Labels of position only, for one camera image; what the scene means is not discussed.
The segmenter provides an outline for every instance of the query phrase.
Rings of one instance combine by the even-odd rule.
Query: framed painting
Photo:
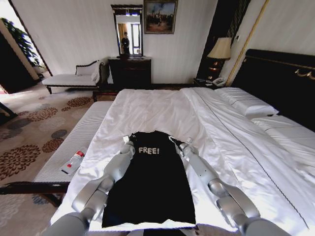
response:
[[[178,0],[144,0],[144,33],[174,33]]]

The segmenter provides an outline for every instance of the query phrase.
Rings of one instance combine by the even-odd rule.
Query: green plant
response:
[[[13,25],[12,21],[7,20],[6,18],[1,18],[1,20],[11,33],[15,42],[19,45],[20,49],[28,59],[29,63],[32,66],[40,66],[37,54],[32,51],[32,44],[25,39],[25,36],[28,36],[28,34],[16,28]]]

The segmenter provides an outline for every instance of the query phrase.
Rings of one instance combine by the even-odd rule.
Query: dresser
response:
[[[151,86],[151,58],[110,58],[114,86],[117,89],[149,89]]]

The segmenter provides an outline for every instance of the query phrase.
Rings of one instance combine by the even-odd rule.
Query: wall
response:
[[[76,64],[117,56],[110,4],[142,0],[12,0],[54,75]],[[196,76],[217,0],[179,0],[173,35],[143,35],[153,58],[153,83],[188,83]]]
[[[116,21],[117,21],[117,23],[127,23],[127,22],[140,23],[140,16],[117,15],[116,16]]]
[[[265,0],[251,0],[221,76],[228,77]],[[246,48],[315,55],[315,1],[270,0]],[[233,74],[234,79],[244,55]]]

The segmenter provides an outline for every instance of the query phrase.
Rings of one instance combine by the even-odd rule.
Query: table lamp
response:
[[[215,79],[221,72],[224,61],[231,58],[231,41],[232,38],[229,37],[218,38],[215,46],[207,55],[208,58],[216,59],[213,65],[209,67],[214,75],[209,76],[208,79]]]

